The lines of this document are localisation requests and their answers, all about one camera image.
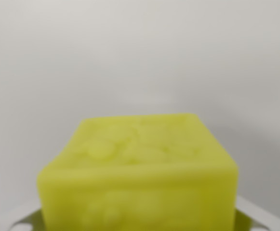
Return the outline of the black silver gripper left finger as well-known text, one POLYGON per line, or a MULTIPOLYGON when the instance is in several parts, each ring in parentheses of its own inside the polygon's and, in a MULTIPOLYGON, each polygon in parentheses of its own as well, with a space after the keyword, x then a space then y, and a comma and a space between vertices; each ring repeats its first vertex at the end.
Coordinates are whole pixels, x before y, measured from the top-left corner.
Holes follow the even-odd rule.
POLYGON ((41 209, 20 210, 12 213, 9 231, 45 231, 41 209))

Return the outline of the black silver gripper right finger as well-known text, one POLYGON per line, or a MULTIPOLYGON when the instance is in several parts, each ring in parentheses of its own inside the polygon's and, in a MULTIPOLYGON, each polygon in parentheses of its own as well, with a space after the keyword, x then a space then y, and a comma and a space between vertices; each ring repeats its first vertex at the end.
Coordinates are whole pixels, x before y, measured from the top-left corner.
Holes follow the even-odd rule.
POLYGON ((237 196, 235 230, 236 231, 270 231, 266 224, 267 213, 247 199, 237 196))

